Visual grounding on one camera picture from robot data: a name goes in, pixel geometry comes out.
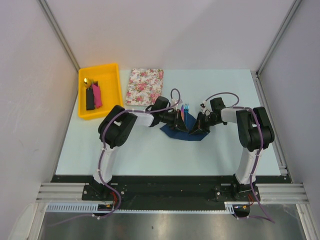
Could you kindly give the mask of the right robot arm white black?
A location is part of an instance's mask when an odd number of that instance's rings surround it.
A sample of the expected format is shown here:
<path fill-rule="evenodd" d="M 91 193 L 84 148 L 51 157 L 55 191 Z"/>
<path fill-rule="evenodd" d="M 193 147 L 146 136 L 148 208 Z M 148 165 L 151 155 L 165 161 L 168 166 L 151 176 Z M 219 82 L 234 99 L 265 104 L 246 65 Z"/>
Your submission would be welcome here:
<path fill-rule="evenodd" d="M 275 133 L 266 109 L 262 106 L 253 109 L 249 107 L 226 107 L 221 97 L 210 100 L 211 111 L 204 109 L 197 119 L 190 135 L 208 134 L 210 127 L 218 124 L 237 125 L 238 138 L 242 146 L 242 154 L 238 169 L 228 186 L 214 188 L 217 201 L 235 200 L 239 202 L 259 199 L 259 189 L 256 187 L 256 172 L 262 153 L 275 140 Z"/>

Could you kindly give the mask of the dark blue paper napkin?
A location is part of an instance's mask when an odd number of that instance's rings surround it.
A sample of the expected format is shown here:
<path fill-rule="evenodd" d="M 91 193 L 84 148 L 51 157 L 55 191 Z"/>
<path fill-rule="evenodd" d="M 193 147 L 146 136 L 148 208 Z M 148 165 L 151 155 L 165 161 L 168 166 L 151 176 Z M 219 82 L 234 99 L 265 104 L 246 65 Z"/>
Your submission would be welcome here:
<path fill-rule="evenodd" d="M 195 123 L 196 123 L 196 119 L 189 113 L 187 115 L 187 123 L 186 123 L 187 128 L 191 129 Z M 208 135 L 207 133 L 189 134 L 188 132 L 174 130 L 174 129 L 171 129 L 168 124 L 162 126 L 160 130 L 164 132 L 171 139 L 189 141 L 189 142 L 202 141 Z"/>

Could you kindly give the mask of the blue metal fork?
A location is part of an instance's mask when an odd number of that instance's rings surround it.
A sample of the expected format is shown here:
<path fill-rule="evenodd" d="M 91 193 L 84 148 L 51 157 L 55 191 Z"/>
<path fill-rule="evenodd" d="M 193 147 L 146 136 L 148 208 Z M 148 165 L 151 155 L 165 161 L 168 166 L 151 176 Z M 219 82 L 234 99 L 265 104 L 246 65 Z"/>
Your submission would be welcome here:
<path fill-rule="evenodd" d="M 188 124 L 188 115 L 189 115 L 189 104 L 188 103 L 184 104 L 183 112 L 184 112 L 184 123 L 185 123 L 185 125 L 187 125 Z"/>

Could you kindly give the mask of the iridescent metal knife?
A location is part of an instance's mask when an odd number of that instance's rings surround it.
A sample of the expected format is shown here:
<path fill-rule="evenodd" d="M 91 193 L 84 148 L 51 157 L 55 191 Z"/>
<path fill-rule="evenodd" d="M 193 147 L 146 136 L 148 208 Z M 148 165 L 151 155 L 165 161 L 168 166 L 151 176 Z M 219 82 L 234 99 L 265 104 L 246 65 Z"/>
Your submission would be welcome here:
<path fill-rule="evenodd" d="M 183 120 L 183 122 L 185 121 L 185 107 L 184 104 L 181 105 L 180 107 L 180 114 L 181 114 L 181 118 Z"/>

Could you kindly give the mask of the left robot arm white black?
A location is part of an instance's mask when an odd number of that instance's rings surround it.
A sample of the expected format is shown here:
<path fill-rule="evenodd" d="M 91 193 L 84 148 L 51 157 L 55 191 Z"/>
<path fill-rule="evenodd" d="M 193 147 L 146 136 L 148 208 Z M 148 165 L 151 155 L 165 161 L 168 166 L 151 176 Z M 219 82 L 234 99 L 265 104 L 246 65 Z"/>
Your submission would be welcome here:
<path fill-rule="evenodd" d="M 154 127 L 165 123 L 170 129 L 187 133 L 181 110 L 177 109 L 178 101 L 173 105 L 159 96 L 155 103 L 145 110 L 125 109 L 116 105 L 98 127 L 99 139 L 102 142 L 101 154 L 98 160 L 93 180 L 83 190 L 83 199 L 105 200 L 114 191 L 107 185 L 112 179 L 112 169 L 117 151 L 127 141 L 135 125 Z"/>

